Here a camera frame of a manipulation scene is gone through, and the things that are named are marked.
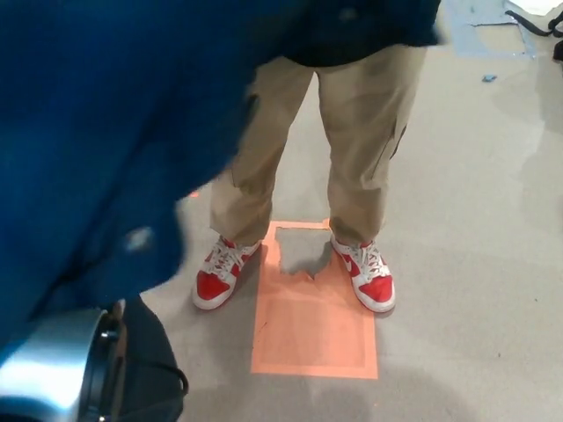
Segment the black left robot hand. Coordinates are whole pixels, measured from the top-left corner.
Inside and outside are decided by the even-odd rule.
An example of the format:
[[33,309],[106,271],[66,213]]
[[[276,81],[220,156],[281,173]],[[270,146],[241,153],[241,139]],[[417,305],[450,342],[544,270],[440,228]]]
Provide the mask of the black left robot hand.
[[160,367],[178,367],[164,326],[140,297],[126,302],[123,322],[128,346],[119,420],[178,420],[183,411],[179,378]]

